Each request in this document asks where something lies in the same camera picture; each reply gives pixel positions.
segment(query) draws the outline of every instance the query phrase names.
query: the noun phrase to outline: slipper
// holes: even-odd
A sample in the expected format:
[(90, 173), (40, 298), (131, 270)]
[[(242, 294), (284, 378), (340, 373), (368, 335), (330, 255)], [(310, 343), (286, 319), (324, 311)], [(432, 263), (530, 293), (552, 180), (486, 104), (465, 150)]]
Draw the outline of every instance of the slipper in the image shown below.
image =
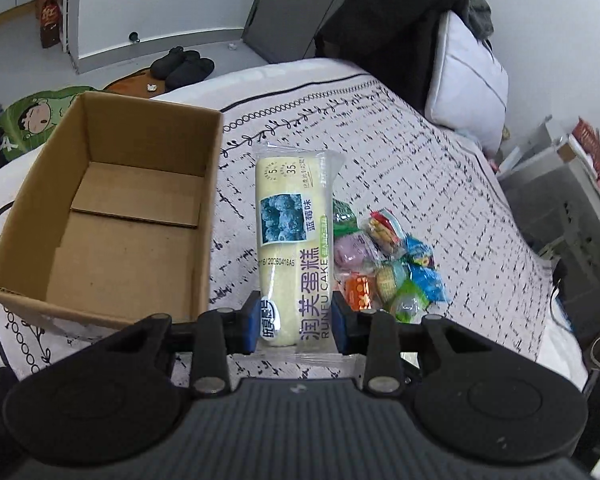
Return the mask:
[(151, 63), (151, 75), (160, 81), (164, 81), (185, 59), (190, 58), (200, 59), (200, 53), (197, 50), (187, 50), (185, 52), (181, 46), (175, 46), (166, 56)]
[(209, 77), (215, 67), (214, 62), (206, 57), (201, 59), (187, 58), (176, 70), (169, 74), (164, 81), (164, 87), (167, 92), (170, 92), (176, 88), (199, 83)]

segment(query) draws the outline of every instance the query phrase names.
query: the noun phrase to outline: patterned bedsheet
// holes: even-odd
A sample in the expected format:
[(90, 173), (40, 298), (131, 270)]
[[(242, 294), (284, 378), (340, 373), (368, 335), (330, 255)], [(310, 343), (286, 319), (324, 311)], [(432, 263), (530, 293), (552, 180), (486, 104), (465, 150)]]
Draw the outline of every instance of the patterned bedsheet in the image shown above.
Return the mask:
[[(484, 157), (357, 67), (331, 60), (293, 65), (250, 69), (160, 97), (220, 109), (225, 116), (210, 307), (240, 307), (258, 288), (253, 145), (270, 140), (328, 148), (346, 157), (336, 198), (349, 202), (359, 218), (390, 208), (406, 230), (433, 246), (452, 298), (436, 312), (535, 359), (550, 272), (520, 237)], [(0, 231), (34, 156), (1, 170), (9, 177), (0, 179)], [(87, 344), (29, 326), (0, 305), (0, 357), (21, 377)], [(178, 361), (176, 374), (186, 373), (186, 361)], [(267, 360), (232, 363), (241, 376), (263, 368), (275, 367)], [(327, 377), (340, 373), (324, 368)], [(302, 373), (321, 376), (310, 369)]]

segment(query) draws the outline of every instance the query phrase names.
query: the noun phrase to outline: pillow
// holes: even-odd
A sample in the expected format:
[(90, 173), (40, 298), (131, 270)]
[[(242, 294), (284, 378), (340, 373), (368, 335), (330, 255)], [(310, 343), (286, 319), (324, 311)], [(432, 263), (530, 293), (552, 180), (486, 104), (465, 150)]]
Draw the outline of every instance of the pillow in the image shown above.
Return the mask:
[(425, 117), (452, 130), (469, 130), (487, 156), (500, 147), (509, 77), (493, 53), (452, 11), (443, 14)]

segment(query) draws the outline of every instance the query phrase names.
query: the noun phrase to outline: cartoon rug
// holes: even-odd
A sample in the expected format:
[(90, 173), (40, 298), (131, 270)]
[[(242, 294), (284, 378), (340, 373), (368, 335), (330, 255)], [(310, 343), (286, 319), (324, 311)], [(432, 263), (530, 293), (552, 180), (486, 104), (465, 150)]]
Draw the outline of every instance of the cartoon rug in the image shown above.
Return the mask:
[(20, 99), (0, 116), (0, 152), (7, 162), (35, 150), (49, 138), (76, 96), (90, 86), (69, 86)]

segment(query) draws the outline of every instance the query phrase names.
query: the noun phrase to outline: gray cabinet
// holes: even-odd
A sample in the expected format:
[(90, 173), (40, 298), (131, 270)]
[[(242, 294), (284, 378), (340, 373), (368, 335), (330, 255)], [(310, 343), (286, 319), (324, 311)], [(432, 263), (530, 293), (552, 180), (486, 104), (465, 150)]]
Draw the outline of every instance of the gray cabinet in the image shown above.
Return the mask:
[(255, 0), (243, 39), (272, 63), (311, 57), (313, 39), (344, 0)]

